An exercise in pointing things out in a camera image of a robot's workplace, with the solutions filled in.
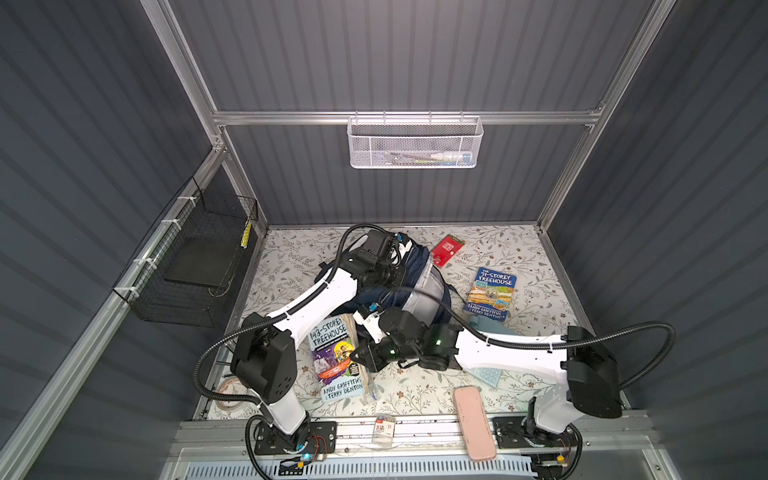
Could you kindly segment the navy blue student backpack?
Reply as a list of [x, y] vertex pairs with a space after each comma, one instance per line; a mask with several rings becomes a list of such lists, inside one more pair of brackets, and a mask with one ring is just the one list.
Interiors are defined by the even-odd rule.
[[353, 314], [360, 306], [368, 307], [376, 304], [379, 309], [399, 307], [412, 313], [427, 326], [450, 323], [450, 285], [434, 265], [429, 249], [403, 232], [391, 232], [372, 227], [351, 243], [343, 240], [339, 268], [347, 271], [347, 259], [357, 255], [358, 248], [362, 246], [371, 229], [384, 231], [395, 237], [396, 246], [393, 248], [390, 260], [394, 265], [402, 265], [407, 269], [405, 279], [401, 286], [379, 288], [362, 293], [356, 290], [354, 296], [340, 304], [331, 313], [333, 315]]

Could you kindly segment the purple 143-storey treehouse book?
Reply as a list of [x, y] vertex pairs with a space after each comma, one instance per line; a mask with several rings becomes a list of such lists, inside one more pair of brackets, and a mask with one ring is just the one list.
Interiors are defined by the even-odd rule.
[[324, 402], [364, 397], [369, 393], [367, 373], [352, 359], [358, 338], [351, 314], [324, 319], [310, 332], [308, 341]]

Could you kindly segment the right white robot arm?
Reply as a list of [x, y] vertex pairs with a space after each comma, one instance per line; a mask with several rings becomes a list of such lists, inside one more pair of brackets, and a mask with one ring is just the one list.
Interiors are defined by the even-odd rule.
[[583, 416], [622, 415], [615, 358], [584, 328], [571, 326], [564, 336], [548, 337], [485, 334], [464, 325], [427, 326], [399, 307], [361, 309], [353, 319], [371, 340], [351, 358], [371, 372], [397, 363], [403, 369], [416, 365], [433, 371], [510, 370], [548, 381], [529, 408], [529, 435], [560, 434]]

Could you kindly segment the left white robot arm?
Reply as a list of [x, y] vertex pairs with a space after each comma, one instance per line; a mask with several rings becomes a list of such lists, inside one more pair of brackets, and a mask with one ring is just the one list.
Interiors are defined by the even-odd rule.
[[266, 316], [246, 318], [249, 332], [237, 338], [230, 371], [257, 395], [261, 409], [285, 435], [304, 428], [308, 414], [293, 390], [298, 375], [297, 348], [323, 320], [356, 295], [369, 289], [400, 286], [406, 276], [404, 261], [370, 263], [344, 256], [288, 305]]

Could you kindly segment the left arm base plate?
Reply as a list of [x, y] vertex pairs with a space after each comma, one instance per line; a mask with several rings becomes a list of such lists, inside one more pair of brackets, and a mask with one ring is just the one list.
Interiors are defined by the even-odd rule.
[[289, 453], [330, 454], [335, 451], [338, 438], [335, 421], [308, 420], [293, 434], [286, 434], [276, 426], [259, 424], [255, 428], [254, 453], [257, 455], [282, 455]]

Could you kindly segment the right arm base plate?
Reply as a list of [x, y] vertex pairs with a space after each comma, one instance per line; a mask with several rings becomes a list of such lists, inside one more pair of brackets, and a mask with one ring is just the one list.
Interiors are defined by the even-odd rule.
[[566, 451], [575, 449], [579, 444], [578, 435], [573, 426], [562, 433], [526, 426], [526, 417], [520, 415], [498, 416], [491, 420], [491, 432], [499, 448], [561, 448]]

